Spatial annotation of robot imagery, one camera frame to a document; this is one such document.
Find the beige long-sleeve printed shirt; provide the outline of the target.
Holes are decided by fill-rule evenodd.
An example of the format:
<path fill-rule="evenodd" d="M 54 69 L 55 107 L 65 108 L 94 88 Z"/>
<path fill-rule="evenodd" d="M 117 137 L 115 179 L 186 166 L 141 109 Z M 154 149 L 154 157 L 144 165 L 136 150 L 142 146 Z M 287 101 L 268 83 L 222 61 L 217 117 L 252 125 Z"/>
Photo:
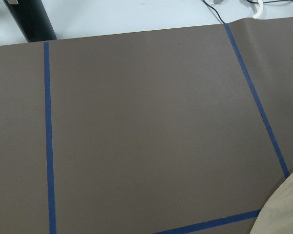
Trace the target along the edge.
<path fill-rule="evenodd" d="M 251 234 L 293 234 L 293 172 L 261 209 Z"/>

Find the brown paper table cover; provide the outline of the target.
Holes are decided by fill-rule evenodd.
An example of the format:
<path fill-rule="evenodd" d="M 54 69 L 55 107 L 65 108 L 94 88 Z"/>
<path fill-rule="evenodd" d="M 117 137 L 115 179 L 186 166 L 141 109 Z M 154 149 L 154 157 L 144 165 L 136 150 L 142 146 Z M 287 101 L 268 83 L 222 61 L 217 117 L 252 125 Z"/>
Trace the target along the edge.
<path fill-rule="evenodd" d="M 292 173 L 293 18 L 0 46 L 0 234 L 243 234 Z"/>

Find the black insulated bottle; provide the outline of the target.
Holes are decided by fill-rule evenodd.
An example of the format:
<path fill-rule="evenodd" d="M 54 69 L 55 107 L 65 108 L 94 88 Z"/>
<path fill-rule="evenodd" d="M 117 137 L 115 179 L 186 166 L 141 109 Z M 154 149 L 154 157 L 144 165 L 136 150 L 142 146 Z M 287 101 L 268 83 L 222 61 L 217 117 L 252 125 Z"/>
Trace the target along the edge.
<path fill-rule="evenodd" d="M 41 0 L 5 0 L 27 42 L 56 40 L 56 34 Z"/>

